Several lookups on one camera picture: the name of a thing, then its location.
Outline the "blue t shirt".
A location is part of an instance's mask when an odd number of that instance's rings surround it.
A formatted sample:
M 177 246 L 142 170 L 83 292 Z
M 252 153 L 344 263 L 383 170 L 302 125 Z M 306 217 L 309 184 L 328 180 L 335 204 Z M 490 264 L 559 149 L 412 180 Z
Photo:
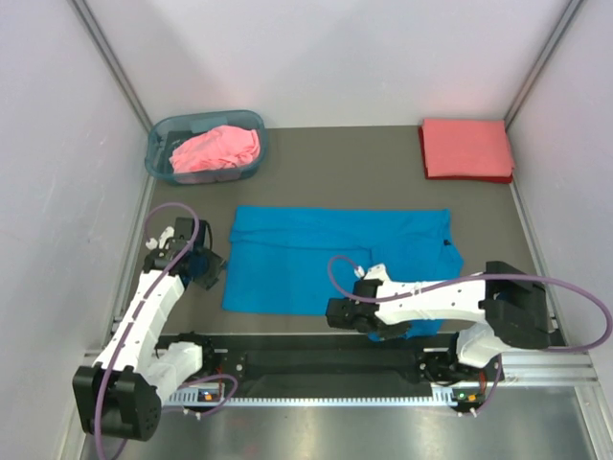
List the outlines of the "blue t shirt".
M 222 307 L 257 314 L 322 316 L 351 264 L 387 268 L 398 282 L 460 276 L 447 210 L 331 210 L 240 206 L 229 237 Z

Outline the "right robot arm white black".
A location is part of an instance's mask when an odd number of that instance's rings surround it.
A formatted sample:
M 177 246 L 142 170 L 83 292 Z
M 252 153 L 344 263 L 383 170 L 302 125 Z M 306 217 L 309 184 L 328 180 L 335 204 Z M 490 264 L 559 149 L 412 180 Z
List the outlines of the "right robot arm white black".
M 353 292 L 329 299 L 329 326 L 392 339 L 417 321 L 468 322 L 446 357 L 458 379 L 471 378 L 507 350 L 551 345 L 545 287 L 508 264 L 488 262 L 483 273 L 436 282 L 395 282 L 385 264 L 355 274 Z

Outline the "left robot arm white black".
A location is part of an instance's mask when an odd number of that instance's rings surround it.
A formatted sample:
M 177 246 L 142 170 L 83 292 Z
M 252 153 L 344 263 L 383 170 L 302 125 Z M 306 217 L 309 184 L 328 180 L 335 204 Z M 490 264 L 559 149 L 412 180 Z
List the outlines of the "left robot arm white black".
M 209 338 L 181 333 L 164 341 L 160 334 L 187 287 L 210 289 L 224 267 L 205 220 L 177 218 L 153 241 L 117 331 L 94 363 L 73 377 L 84 432 L 146 441 L 183 383 L 215 373 L 219 360 Z

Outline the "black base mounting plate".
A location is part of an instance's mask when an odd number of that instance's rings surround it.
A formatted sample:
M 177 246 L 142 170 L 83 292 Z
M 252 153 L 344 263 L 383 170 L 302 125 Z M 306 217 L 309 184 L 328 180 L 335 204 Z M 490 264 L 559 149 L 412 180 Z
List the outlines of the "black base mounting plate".
M 242 396 L 340 397 L 423 393 L 432 383 L 491 383 L 496 361 L 472 368 L 455 361 L 454 335 L 371 341 L 356 334 L 165 335 L 160 356 L 171 343 L 193 342 L 203 351 L 200 377 L 233 376 Z

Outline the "pink crumpled t shirt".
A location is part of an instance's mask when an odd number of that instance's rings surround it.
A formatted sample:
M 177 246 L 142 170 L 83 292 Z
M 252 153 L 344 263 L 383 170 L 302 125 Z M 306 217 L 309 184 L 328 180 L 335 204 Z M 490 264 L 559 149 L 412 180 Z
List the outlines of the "pink crumpled t shirt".
M 173 150 L 170 164 L 175 173 L 197 173 L 246 167 L 257 160 L 261 141 L 254 129 L 217 126 Z

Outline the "teal plastic basket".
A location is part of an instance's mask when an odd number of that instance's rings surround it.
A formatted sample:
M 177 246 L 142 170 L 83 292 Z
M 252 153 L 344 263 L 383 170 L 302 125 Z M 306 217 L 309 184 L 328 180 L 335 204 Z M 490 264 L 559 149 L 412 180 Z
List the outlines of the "teal plastic basket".
M 170 164 L 174 149 L 185 141 L 220 126 L 254 129 L 261 141 L 257 160 L 246 167 L 218 171 L 175 173 Z M 172 185 L 227 182 L 252 176 L 266 157 L 268 136 L 260 115 L 250 110 L 229 110 L 169 117 L 155 125 L 148 135 L 145 166 L 148 173 Z

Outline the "folded coral pink t shirt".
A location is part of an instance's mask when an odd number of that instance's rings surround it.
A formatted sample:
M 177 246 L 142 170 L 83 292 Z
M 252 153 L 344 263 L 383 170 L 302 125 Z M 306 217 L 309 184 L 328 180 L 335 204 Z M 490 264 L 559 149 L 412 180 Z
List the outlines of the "folded coral pink t shirt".
M 428 118 L 421 125 L 433 176 L 509 176 L 515 164 L 500 121 Z

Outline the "folded dark red t shirt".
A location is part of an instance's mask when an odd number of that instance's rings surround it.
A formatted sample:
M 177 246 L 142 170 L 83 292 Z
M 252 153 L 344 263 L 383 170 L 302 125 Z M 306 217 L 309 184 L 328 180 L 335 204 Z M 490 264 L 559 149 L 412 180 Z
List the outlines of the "folded dark red t shirt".
M 420 154 L 423 165 L 424 177 L 427 180 L 455 180 L 455 181 L 478 181 L 494 184 L 511 184 L 513 182 L 513 173 L 509 176 L 462 176 L 462 175 L 448 175 L 448 176 L 433 176 L 429 173 L 426 165 L 425 155 L 425 141 L 423 129 L 418 127 L 418 135 L 420 139 Z

